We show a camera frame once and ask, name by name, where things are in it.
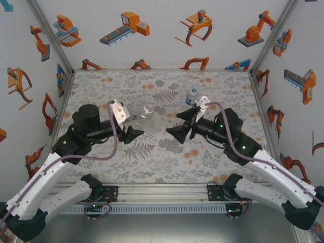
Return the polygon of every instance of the patterned tablecloth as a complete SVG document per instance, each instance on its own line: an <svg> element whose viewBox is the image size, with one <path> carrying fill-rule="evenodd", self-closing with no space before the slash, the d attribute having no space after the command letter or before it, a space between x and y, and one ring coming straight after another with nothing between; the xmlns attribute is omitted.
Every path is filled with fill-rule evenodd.
<svg viewBox="0 0 324 243"><path fill-rule="evenodd" d="M186 139L182 145L165 132L166 128L183 123L176 114L190 108L185 98L192 88L237 112L244 121L242 131L267 149L247 72L78 71L59 136L72 124L72 114L84 104L97 105L101 121L108 119L106 103L111 99L123 102L130 111L151 102L155 111L151 123L144 129L145 134L128 145L119 143L115 157L108 161L83 159L61 182L76 182L88 173L106 183L222 182L231 173L263 182L257 174L230 161L221 149L208 144L201 136ZM219 111L218 107L212 106L205 118L212 119ZM106 157L112 149L113 139L109 139L102 145L93 146L89 155Z"/></svg>

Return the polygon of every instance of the gray floor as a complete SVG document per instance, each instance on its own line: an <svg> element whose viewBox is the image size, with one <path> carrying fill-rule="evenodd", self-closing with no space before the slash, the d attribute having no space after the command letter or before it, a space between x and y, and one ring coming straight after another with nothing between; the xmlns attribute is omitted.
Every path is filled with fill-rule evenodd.
<svg viewBox="0 0 324 243"><path fill-rule="evenodd" d="M246 216L111 215L97 222L56 217L32 243L291 243L292 227L277 211L254 204Z"/></svg>

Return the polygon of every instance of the table surface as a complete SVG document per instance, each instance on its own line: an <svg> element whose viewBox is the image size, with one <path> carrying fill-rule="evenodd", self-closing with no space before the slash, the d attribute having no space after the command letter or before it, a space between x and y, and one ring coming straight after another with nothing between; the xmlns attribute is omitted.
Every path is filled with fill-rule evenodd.
<svg viewBox="0 0 324 243"><path fill-rule="evenodd" d="M116 155L108 161L83 159L61 182L76 182L91 173L103 183L206 183L223 182L231 173L254 182L260 176L229 160L221 149L208 144L201 136L182 145L166 128L183 123L176 114L190 108L185 98L196 88L211 101L232 108L244 121L242 131L269 151L260 113L247 72L208 71L78 71L71 88L59 137L72 124L72 114L82 105L95 104L101 121L108 119L106 103L117 99L136 112L146 103L154 105L154 116L142 130L144 135L132 143L118 144ZM220 111L210 107L205 118L213 119ZM113 140L95 145L89 156L106 157L113 150Z"/></svg>

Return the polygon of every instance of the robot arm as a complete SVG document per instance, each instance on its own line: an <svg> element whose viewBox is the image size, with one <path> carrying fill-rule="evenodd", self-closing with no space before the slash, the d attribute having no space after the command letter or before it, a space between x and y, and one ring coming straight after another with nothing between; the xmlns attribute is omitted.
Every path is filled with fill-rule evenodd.
<svg viewBox="0 0 324 243"><path fill-rule="evenodd" d="M16 196L7 203L0 203L0 226L5 222L15 235L30 241L64 208L83 199L100 197L102 184L87 175L72 188L46 199L48 192L82 158L93 159L85 156L92 145L101 144L114 134L120 142L128 144L144 133L131 126L126 132L123 122L130 116L129 112L116 100L111 106L114 116L109 114L110 120L103 122L100 122L98 107L92 104L80 107L73 114L73 124L58 139L41 168Z"/></svg>
<svg viewBox="0 0 324 243"><path fill-rule="evenodd" d="M247 183L247 180L242 180L242 178L238 178L234 182L226 181L230 186L227 186L228 191L225 190L225 193L258 200L281 212L284 211L289 222L301 229L308 230L319 213L320 207L323 206L324 187L313 187L301 181L276 162L262 149L260 144L240 131L243 122L232 109L224 110L220 107L226 117L223 116L223 113L219 113L216 122L203 118L203 113L208 105L210 105L208 98L203 96L197 106L177 114L178 118L185 120L184 124L169 128L167 132L180 143L185 142L186 135L190 130L189 139L193 139L196 134L199 134L223 143L224 153L229 159L261 175L283 196L279 197L280 193L275 193L275 190L255 183L253 186L247 187L248 184L252 185L252 182Z"/></svg>

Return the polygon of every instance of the plastic water bottle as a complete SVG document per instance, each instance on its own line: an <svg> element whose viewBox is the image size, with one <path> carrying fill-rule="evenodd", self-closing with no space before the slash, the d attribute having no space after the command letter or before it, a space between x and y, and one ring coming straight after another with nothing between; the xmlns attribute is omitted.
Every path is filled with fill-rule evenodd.
<svg viewBox="0 0 324 243"><path fill-rule="evenodd" d="M192 90L190 90L190 92L189 92L189 93L187 94L187 96L186 96L186 103L187 103L188 105L193 105L196 96L197 96L197 90L196 90L196 89L192 89Z"/></svg>
<svg viewBox="0 0 324 243"><path fill-rule="evenodd" d="M147 125L151 121L152 117L154 116L153 111L154 111L153 105L150 104L144 105L144 107L141 107L138 110L136 114L135 122L140 126Z"/></svg>

